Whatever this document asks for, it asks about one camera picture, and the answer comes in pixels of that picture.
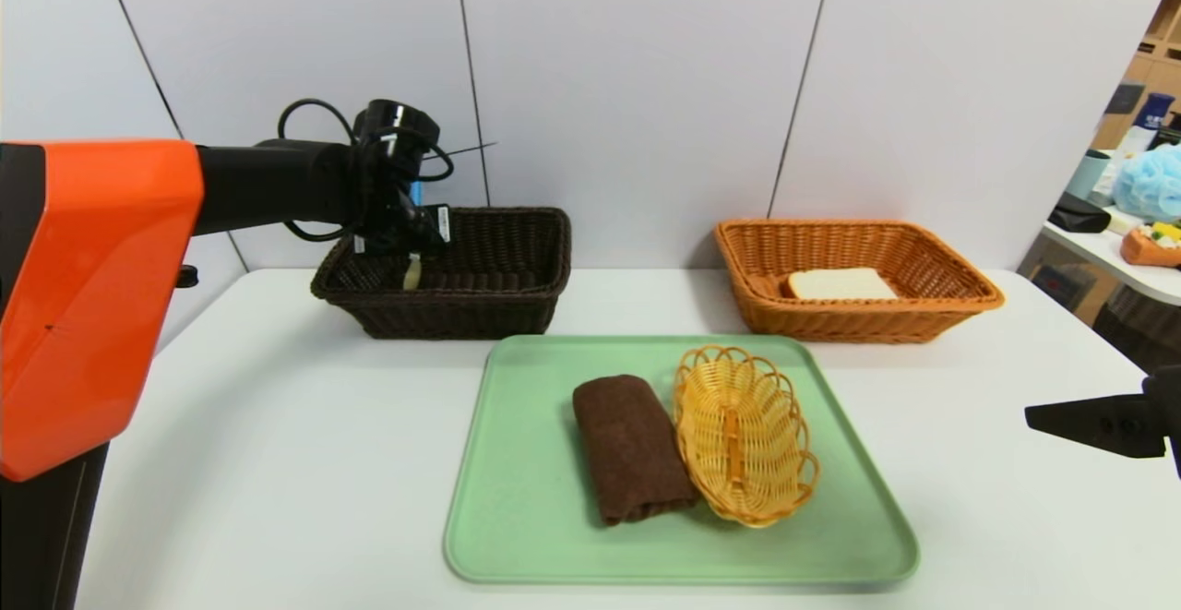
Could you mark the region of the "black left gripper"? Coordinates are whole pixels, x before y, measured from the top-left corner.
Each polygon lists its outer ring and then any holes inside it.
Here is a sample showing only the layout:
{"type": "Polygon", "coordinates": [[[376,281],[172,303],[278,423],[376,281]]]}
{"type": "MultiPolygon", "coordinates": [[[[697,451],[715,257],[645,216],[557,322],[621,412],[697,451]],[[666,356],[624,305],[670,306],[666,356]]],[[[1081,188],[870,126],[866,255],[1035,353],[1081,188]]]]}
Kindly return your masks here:
{"type": "Polygon", "coordinates": [[[433,256],[451,244],[450,214],[446,205],[376,208],[357,227],[352,249],[372,256],[433,256]]]}

